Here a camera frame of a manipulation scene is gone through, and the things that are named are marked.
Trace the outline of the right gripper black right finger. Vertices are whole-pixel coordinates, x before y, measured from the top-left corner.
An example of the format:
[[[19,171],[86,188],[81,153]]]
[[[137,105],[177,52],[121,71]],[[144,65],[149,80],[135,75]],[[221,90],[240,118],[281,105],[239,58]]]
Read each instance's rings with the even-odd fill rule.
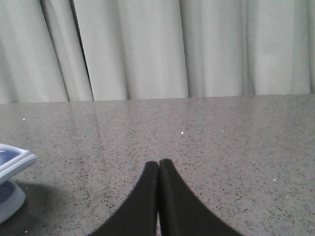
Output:
[[[210,212],[185,184],[170,159],[159,162],[158,211],[163,236],[239,236]]]

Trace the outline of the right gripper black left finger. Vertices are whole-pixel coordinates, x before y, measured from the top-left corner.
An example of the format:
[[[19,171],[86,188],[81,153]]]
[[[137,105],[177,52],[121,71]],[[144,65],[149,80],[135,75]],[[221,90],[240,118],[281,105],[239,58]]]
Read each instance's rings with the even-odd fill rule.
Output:
[[[158,164],[145,163],[125,201],[92,236],[155,236],[157,225]]]

